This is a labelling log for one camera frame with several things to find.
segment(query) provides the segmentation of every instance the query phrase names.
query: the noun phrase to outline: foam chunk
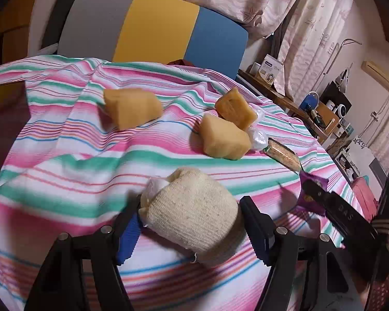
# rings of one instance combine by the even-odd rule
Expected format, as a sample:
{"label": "foam chunk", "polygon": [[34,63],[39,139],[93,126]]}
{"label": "foam chunk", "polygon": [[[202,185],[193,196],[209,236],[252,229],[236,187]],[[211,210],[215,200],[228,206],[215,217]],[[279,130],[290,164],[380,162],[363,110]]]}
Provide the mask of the foam chunk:
{"label": "foam chunk", "polygon": [[199,128],[203,138],[203,151],[213,158],[237,160],[251,148],[248,134],[234,123],[205,114]]}
{"label": "foam chunk", "polygon": [[215,109],[223,118],[233,122],[244,131],[257,118],[257,114],[251,109],[237,88],[231,89],[220,97],[215,104]]}
{"label": "foam chunk", "polygon": [[142,89],[105,89],[106,109],[119,131],[132,129],[163,115],[156,95]]}

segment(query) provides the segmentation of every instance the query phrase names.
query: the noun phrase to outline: purple package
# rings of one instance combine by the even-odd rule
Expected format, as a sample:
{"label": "purple package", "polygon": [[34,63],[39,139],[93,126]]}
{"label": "purple package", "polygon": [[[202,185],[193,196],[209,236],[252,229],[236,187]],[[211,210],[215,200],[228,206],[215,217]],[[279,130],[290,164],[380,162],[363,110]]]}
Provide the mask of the purple package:
{"label": "purple package", "polygon": [[312,211],[313,213],[316,213],[321,216],[326,216],[326,210],[324,209],[324,207],[318,204],[316,201],[314,201],[311,196],[305,194],[304,191],[302,190],[302,184],[306,180],[314,181],[325,191],[327,190],[327,185],[329,184],[328,179],[301,171],[300,172],[301,192],[300,192],[300,196],[298,197],[297,208],[301,210]]}

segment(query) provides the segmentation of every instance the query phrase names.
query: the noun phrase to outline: silver screw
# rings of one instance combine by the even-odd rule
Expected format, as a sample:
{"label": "silver screw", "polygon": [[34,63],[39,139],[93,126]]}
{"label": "silver screw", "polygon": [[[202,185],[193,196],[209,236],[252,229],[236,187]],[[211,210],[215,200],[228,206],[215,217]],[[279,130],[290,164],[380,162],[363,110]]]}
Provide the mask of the silver screw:
{"label": "silver screw", "polygon": [[110,232],[112,232],[112,227],[110,225],[103,225],[101,227],[101,232],[103,234],[109,234]]}
{"label": "silver screw", "polygon": [[323,242],[329,242],[330,236],[328,236],[327,234],[320,234],[320,240],[322,240]]}
{"label": "silver screw", "polygon": [[288,229],[285,227],[277,227],[275,230],[278,234],[285,235],[288,232]]}
{"label": "silver screw", "polygon": [[67,232],[61,232],[58,236],[59,241],[64,241],[69,237],[69,234]]}

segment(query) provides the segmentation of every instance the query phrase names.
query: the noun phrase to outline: product box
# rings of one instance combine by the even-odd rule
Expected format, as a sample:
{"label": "product box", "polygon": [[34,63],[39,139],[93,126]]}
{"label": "product box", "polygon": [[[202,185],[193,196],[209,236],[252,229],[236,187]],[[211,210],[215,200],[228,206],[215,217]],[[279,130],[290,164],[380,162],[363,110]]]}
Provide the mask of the product box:
{"label": "product box", "polygon": [[272,85],[282,69],[282,63],[270,55],[266,55],[258,69],[256,77],[265,83]]}

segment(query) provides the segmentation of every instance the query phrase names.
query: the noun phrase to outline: bed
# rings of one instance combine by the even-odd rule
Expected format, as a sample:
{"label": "bed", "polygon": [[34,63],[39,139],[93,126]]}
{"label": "bed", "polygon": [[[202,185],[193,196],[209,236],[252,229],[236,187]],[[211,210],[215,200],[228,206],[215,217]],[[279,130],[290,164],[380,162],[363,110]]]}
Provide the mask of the bed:
{"label": "bed", "polygon": [[[295,208],[299,176],[259,152],[237,161],[202,152],[198,127],[215,101],[238,87],[266,113],[258,124],[297,153],[306,172],[329,179],[360,213],[347,181],[302,121],[263,96],[213,70],[158,63],[110,63],[95,58],[37,56],[0,66],[0,84],[25,81],[31,118],[0,171],[0,298],[22,310],[49,248],[61,232],[90,234],[109,224],[151,177],[197,167],[239,200],[250,195],[260,211],[293,232],[341,236],[331,223]],[[135,129],[116,131],[104,110],[104,88],[154,92],[164,115]],[[289,309],[299,305],[304,266]],[[89,263],[84,263],[92,310],[98,310]],[[205,268],[190,254],[143,230],[119,268],[135,310],[253,310],[269,268],[249,243],[224,264]]]}

